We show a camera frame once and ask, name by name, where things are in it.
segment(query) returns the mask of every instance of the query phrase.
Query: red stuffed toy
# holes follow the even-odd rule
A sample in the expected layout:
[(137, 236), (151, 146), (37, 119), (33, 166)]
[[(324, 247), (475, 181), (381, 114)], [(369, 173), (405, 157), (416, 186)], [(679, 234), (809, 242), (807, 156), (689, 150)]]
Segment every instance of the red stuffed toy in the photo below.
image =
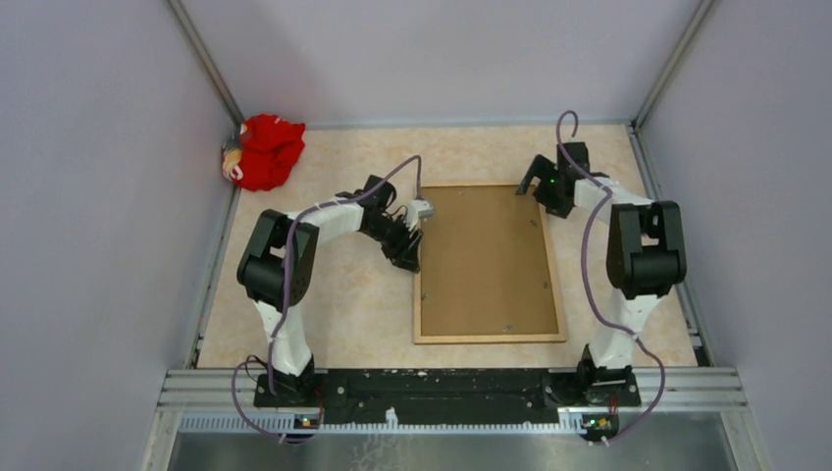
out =
[(223, 175), (251, 191), (284, 184), (303, 151), (304, 131), (306, 125), (277, 115), (249, 118), (223, 144)]

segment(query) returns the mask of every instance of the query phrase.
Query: brown board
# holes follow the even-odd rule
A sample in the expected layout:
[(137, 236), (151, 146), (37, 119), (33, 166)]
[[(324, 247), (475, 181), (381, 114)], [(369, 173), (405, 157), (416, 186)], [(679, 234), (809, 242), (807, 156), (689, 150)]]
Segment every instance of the brown board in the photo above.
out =
[(514, 184), (424, 187), (414, 342), (566, 341), (546, 213)]

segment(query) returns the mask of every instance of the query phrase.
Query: white wall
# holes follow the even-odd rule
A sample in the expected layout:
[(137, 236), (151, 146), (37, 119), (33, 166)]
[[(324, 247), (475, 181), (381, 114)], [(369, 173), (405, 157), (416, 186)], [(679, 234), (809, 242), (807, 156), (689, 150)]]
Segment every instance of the white wall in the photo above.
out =
[(779, 469), (829, 469), (832, 3), (723, 1), (648, 124), (689, 280)]
[(698, 0), (186, 0), (244, 114), (630, 120)]
[(162, 1), (0, 7), (0, 469), (135, 469), (230, 195)]

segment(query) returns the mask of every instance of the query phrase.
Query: metal floor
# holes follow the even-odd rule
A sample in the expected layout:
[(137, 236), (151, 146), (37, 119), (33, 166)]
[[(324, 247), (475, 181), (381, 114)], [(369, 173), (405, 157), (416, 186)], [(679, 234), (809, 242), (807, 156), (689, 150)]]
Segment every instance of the metal floor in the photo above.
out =
[(610, 447), (572, 435), (326, 435), (278, 445), (254, 434), (179, 433), (170, 471), (734, 470), (718, 413), (654, 413)]

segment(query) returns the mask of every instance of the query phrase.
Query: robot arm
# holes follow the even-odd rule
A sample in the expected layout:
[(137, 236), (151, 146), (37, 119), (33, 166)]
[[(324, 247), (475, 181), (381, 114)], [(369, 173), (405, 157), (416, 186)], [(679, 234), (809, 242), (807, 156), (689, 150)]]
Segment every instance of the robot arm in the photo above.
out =
[(297, 225), (292, 242), (293, 267), (289, 281), (291, 315), (286, 317), (274, 339), (272, 332), (286, 313), (281, 312), (284, 306), (285, 259), (273, 251), (286, 247), (289, 227), (300, 212), (282, 214), (267, 210), (257, 220), (237, 269), (237, 280), (254, 301), (263, 319), (267, 339), (273, 342), (272, 367), (279, 374), (279, 381), (290, 378), (291, 382), (306, 375), (307, 370), (310, 373), (314, 370), (312, 352), (303, 333), (302, 313), (318, 246), (338, 236), (359, 232), (380, 242), (382, 251), (393, 266), (419, 272), (417, 252), (422, 231), (416, 228), (416, 223), (433, 215), (429, 202), (421, 199), (410, 201), (405, 205), (405, 214), (394, 217), (387, 213), (387, 208), (395, 199), (395, 187), (384, 183), (375, 193), (359, 202), (339, 203), (367, 192), (380, 180), (370, 176), (363, 190), (339, 193), (331, 200), (334, 205), (310, 213)]
[[(590, 171), (584, 142), (564, 144), (577, 165)], [(557, 150), (557, 164), (543, 155), (532, 161), (517, 194), (528, 191), (533, 178), (540, 179), (534, 196), (549, 214), (565, 219), (572, 208), (598, 211), (609, 225), (606, 271), (614, 290), (604, 317), (638, 335), (652, 310), (673, 285), (685, 279), (686, 259), (679, 206), (672, 201), (653, 201), (633, 194), (602, 173), (591, 173), (602, 186), (585, 179)], [(650, 242), (643, 243), (643, 238)], [(600, 326), (584, 350), (579, 375), (587, 390), (596, 385), (623, 385), (631, 374), (635, 339), (625, 332)]]

